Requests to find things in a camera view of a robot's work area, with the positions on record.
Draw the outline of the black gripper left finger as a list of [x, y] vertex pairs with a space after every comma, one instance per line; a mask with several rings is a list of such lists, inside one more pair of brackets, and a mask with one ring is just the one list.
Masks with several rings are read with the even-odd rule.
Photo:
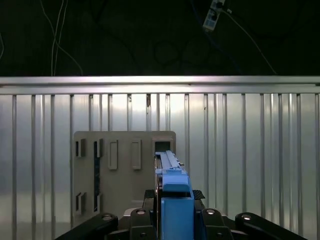
[[146, 190], [142, 207], [128, 209], [118, 218], [100, 213], [57, 237], [58, 240], [155, 240], [155, 191]]

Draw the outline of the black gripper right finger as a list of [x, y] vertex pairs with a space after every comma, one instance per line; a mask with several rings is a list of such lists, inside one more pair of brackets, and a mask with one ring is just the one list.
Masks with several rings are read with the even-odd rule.
[[303, 240], [304, 237], [287, 230], [259, 215], [241, 212], [234, 219], [217, 209], [206, 208], [200, 190], [194, 190], [195, 240]]

